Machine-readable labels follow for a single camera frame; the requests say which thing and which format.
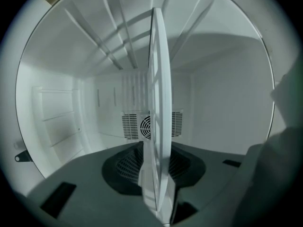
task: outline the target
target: fan grille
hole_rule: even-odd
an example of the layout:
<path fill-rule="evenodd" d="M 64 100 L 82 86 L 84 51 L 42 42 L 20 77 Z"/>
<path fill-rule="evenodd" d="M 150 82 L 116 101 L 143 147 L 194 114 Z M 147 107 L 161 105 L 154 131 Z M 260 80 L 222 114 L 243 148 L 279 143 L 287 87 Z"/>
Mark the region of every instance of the fan grille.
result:
<path fill-rule="evenodd" d="M 148 116 L 145 119 L 142 120 L 140 125 L 141 134 L 147 138 L 151 139 L 151 117 Z"/>

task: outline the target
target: grille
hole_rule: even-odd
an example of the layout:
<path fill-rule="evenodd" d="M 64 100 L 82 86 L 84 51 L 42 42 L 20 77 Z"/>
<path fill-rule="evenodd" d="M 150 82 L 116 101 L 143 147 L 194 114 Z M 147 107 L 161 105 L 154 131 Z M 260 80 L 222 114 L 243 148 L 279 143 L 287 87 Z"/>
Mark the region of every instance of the grille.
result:
<path fill-rule="evenodd" d="M 169 174 L 171 178 L 175 181 L 178 177 L 185 174 L 189 167 L 190 160 L 172 149 L 169 161 Z"/>
<path fill-rule="evenodd" d="M 172 126 L 171 126 L 171 136 L 176 137 L 181 135 L 182 133 L 182 120 L 183 113 L 181 112 L 173 112 L 172 113 Z"/>
<path fill-rule="evenodd" d="M 129 152 L 117 163 L 117 171 L 123 178 L 138 184 L 140 168 L 143 164 L 143 147 Z"/>
<path fill-rule="evenodd" d="M 151 117 L 148 116 L 142 120 L 140 125 L 141 134 L 148 139 L 151 139 Z"/>
<path fill-rule="evenodd" d="M 124 137 L 128 140 L 138 140 L 138 124 L 136 114 L 125 114 L 122 116 Z"/>
<path fill-rule="evenodd" d="M 182 134 L 182 120 L 183 113 L 173 112 L 172 113 L 172 126 L 171 126 L 171 136 L 176 137 Z M 148 116 L 142 120 L 140 125 L 141 134 L 147 138 L 151 139 L 151 117 Z"/>

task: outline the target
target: air vent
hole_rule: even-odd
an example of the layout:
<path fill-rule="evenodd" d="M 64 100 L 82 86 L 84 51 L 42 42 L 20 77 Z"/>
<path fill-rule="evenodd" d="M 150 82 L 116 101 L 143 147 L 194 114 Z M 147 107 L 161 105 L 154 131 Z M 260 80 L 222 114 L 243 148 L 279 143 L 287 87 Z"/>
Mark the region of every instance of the air vent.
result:
<path fill-rule="evenodd" d="M 172 113 L 172 126 L 171 126 L 171 136 L 176 137 L 181 135 L 182 133 L 182 119 L 183 113 L 181 112 L 173 112 Z"/>
<path fill-rule="evenodd" d="M 172 113 L 172 126 L 171 126 L 171 136 L 180 136 L 182 133 L 182 119 L 183 113 L 173 112 Z M 151 117 L 148 116 L 142 120 L 140 125 L 141 134 L 147 138 L 151 139 Z"/>
<path fill-rule="evenodd" d="M 128 140 L 138 140 L 138 124 L 136 114 L 124 114 L 122 116 L 124 137 Z"/>
<path fill-rule="evenodd" d="M 148 116 L 142 120 L 140 126 L 141 134 L 148 139 L 151 139 L 151 117 Z"/>

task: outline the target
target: vent slot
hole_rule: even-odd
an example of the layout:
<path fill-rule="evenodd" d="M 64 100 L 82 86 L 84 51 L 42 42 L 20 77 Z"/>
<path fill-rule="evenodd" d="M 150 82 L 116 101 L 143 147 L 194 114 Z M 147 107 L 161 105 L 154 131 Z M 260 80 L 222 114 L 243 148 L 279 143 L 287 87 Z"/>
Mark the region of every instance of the vent slot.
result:
<path fill-rule="evenodd" d="M 171 136 L 176 137 L 182 133 L 182 120 L 183 113 L 181 112 L 172 112 L 172 126 L 171 126 Z"/>
<path fill-rule="evenodd" d="M 138 140 L 138 124 L 136 114 L 125 114 L 122 116 L 124 137 L 128 140 Z"/>

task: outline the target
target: white plastic rail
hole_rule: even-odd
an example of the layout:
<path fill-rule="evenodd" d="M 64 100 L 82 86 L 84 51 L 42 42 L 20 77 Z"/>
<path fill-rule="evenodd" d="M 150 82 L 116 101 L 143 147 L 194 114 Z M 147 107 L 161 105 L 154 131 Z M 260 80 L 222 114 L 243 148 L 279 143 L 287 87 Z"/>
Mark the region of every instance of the white plastic rail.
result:
<path fill-rule="evenodd" d="M 161 9 L 153 9 L 148 69 L 151 112 L 152 173 L 157 211 L 160 211 L 169 176 L 171 151 L 171 77 L 169 50 Z"/>

